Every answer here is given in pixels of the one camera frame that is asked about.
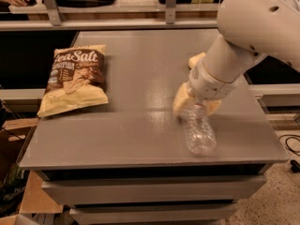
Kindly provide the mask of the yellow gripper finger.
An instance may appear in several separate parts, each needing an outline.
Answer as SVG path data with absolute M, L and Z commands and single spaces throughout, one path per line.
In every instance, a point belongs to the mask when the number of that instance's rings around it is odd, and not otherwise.
M 179 87 L 172 103 L 173 113 L 178 115 L 190 102 L 193 102 L 194 99 L 195 96 L 190 87 L 190 83 L 183 82 Z
M 207 116 L 215 113 L 219 107 L 221 106 L 221 103 L 222 103 L 222 100 L 219 99 L 219 100 L 206 100 L 204 102 L 204 108 L 205 108 L 205 114 Z

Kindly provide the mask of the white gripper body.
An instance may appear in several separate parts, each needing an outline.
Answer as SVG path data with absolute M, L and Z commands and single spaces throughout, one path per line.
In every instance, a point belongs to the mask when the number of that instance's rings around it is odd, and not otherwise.
M 187 82 L 187 92 L 198 100 L 219 100 L 228 96 L 236 88 L 238 80 L 220 82 L 213 78 L 204 68 L 200 58 L 190 70 Z

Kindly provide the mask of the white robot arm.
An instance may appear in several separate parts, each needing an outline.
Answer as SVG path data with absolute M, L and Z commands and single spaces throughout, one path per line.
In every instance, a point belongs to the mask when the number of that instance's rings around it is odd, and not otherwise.
M 239 77 L 267 56 L 300 70 L 300 0 L 223 0 L 217 29 L 209 50 L 189 62 L 188 81 L 172 105 L 176 115 L 190 103 L 212 113 L 209 102 L 228 96 Z

